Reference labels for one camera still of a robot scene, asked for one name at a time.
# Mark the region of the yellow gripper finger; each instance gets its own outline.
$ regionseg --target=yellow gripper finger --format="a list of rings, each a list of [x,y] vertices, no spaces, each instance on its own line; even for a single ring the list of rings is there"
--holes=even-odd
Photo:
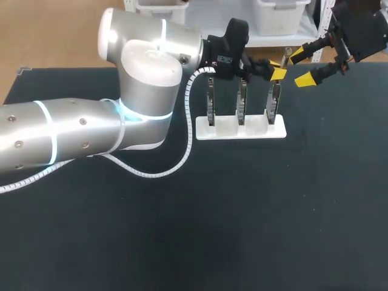
[[[311,72],[308,72],[307,74],[304,74],[303,76],[300,76],[299,78],[296,78],[295,82],[299,88],[300,87],[308,87],[308,86],[316,86],[316,82],[313,79]]]

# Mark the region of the robotic arm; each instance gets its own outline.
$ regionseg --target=robotic arm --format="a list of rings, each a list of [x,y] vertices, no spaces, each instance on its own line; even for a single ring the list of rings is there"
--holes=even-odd
[[[194,73],[186,90],[187,104],[193,80],[200,73],[227,80],[239,76],[247,82],[252,75],[268,81],[283,79],[286,71],[269,60],[255,62],[247,57],[248,39],[248,24],[237,19],[231,20],[224,37],[202,39],[198,32],[163,19],[108,8],[100,23],[98,52],[117,66],[121,97],[0,107],[0,116],[5,116],[0,120],[0,172],[54,167],[85,156],[160,146],[183,73]],[[190,148],[189,136],[183,162]]]
[[[334,6],[333,20],[325,37],[304,44],[290,60],[297,64],[324,47],[332,47],[337,53],[335,62],[297,78],[297,86],[319,85],[338,72],[344,75],[349,70],[349,61],[360,62],[386,49],[388,23],[380,10],[380,0],[348,0]]]

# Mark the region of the white plastic holder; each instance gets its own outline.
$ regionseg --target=white plastic holder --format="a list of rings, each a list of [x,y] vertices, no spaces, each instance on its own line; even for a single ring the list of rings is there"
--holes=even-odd
[[[246,115],[245,125],[239,125],[237,116],[215,116],[215,126],[209,126],[206,116],[196,119],[196,138],[200,141],[215,139],[268,139],[287,136],[283,116],[277,115],[275,124],[263,115]]]
[[[170,21],[184,25],[186,22],[186,9],[189,3],[182,5],[140,5],[138,0],[135,0],[136,10],[141,15],[154,16],[156,14],[171,15]]]

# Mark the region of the white shelving unit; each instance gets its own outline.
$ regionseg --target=white shelving unit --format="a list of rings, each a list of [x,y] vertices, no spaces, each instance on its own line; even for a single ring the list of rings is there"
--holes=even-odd
[[[124,0],[125,9],[135,11],[133,0]],[[311,7],[303,13],[298,33],[286,36],[260,36],[255,25],[255,14],[252,0],[190,0],[187,9],[186,26],[196,28],[207,35],[222,36],[231,18],[244,19],[250,26],[248,47],[288,47],[301,46],[312,42],[326,33],[332,17],[331,8],[335,0],[321,0],[321,24],[316,28]],[[313,57],[313,62],[319,62],[321,52]]]

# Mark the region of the shelf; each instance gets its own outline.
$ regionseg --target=shelf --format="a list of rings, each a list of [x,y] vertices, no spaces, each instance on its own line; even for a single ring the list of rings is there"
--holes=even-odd
[[[197,28],[202,36],[223,36],[231,18],[249,23],[250,40],[247,47],[301,46],[315,41],[318,31],[312,18],[304,11],[298,33],[287,36],[260,36],[257,33],[253,1],[192,0],[187,9],[186,26]]]

